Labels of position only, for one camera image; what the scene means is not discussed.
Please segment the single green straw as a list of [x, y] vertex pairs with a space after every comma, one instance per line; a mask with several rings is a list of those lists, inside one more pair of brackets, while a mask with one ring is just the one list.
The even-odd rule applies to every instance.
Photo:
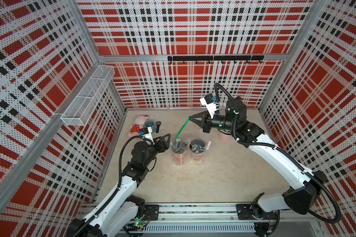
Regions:
[[180, 130], [178, 131], [178, 133], [175, 136], [175, 139], [178, 139], [181, 135], [181, 133], [183, 132], [183, 130], [186, 128], [186, 126], [188, 125], [188, 123], [190, 122], [190, 118], [192, 117], [192, 115], [190, 115], [187, 120], [185, 121], [185, 123], [183, 124], [183, 126], [180, 128]]

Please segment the pink straw holder cup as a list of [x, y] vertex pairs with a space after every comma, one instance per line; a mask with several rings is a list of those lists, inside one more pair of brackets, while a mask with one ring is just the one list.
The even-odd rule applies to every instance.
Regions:
[[221, 130], [219, 130], [219, 139], [223, 143], [228, 143], [233, 139], [233, 137], [230, 135], [230, 133], [224, 133]]

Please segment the red milk tea cup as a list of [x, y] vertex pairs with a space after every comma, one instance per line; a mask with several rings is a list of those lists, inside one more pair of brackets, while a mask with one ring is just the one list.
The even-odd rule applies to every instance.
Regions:
[[194, 161], [201, 162], [206, 152], [206, 143], [202, 139], [193, 139], [189, 146]]
[[182, 166], [187, 156], [187, 142], [182, 139], [175, 139], [170, 144], [175, 165]]

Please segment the pink plush pig toy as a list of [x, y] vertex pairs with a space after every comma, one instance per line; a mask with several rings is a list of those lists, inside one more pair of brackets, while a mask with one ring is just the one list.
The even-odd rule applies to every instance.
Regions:
[[137, 116], [134, 120], [134, 123], [131, 125], [131, 130], [128, 133], [128, 137], [139, 135], [147, 120], [148, 115]]

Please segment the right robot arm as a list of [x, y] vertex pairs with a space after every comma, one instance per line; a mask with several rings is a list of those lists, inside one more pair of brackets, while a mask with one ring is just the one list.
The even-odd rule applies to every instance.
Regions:
[[[290, 209], [298, 214], [311, 214], [329, 224], [341, 220], [341, 209], [325, 187], [326, 175], [322, 171], [312, 171], [296, 161], [292, 156], [274, 143], [271, 138], [255, 123], [247, 120], [247, 107], [240, 97], [227, 101], [225, 115], [219, 113], [219, 104], [212, 94], [200, 99], [206, 111], [190, 116], [189, 121], [209, 133], [215, 128], [231, 135], [234, 140], [262, 157], [287, 181], [289, 188], [277, 194], [259, 194], [251, 202], [251, 213], [256, 219], [262, 219], [264, 213]], [[311, 210], [320, 194], [325, 194], [331, 201], [335, 216], [322, 217]]]

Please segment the black wall hook rail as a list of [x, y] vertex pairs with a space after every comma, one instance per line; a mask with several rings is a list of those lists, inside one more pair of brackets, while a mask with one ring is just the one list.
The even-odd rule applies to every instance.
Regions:
[[168, 56], [167, 59], [169, 62], [199, 62], [199, 61], [263, 61], [265, 58], [264, 55], [207, 55], [207, 56]]

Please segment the black wristwatch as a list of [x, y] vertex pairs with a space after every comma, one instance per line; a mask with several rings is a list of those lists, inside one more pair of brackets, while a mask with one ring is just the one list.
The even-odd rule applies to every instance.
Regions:
[[155, 130], [155, 132], [156, 132], [156, 133], [159, 133], [160, 126], [161, 126], [161, 121], [157, 121], [157, 122], [155, 123], [155, 125], [156, 125], [156, 130]]

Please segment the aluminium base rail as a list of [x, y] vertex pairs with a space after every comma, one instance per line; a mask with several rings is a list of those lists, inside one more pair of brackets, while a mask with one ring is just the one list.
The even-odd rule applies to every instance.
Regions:
[[307, 223], [316, 237], [325, 237], [319, 221], [311, 215], [291, 210], [263, 212], [250, 203], [160, 203], [125, 202], [118, 211], [103, 211], [94, 217], [98, 206], [84, 206], [82, 218], [74, 220], [68, 236], [80, 226], [81, 237], [114, 237], [118, 233], [131, 236], [163, 233], [251, 233], [271, 237], [279, 224]]

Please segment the clear plastic carrier bag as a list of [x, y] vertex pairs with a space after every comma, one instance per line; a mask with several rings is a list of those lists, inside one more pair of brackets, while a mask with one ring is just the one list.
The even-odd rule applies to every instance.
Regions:
[[211, 141], [200, 138], [192, 140], [174, 139], [170, 143], [170, 149], [173, 153], [173, 162], [177, 166], [183, 166], [186, 163], [201, 165], [210, 147]]

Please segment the teal ceramic cup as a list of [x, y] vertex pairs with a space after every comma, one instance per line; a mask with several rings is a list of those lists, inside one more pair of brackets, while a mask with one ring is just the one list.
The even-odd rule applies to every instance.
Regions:
[[152, 133], [156, 131], [156, 123], [152, 120], [147, 120], [144, 124], [145, 127], [150, 127], [152, 130]]

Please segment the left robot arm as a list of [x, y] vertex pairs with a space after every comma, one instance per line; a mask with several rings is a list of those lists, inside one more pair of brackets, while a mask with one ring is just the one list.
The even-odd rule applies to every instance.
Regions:
[[67, 228], [68, 237], [114, 237], [131, 220], [140, 220], [145, 213], [145, 200], [133, 195], [146, 175], [148, 166], [160, 153], [169, 149], [170, 134], [157, 138], [138, 135], [132, 158], [119, 167], [119, 180], [111, 192], [83, 219], [74, 219]]

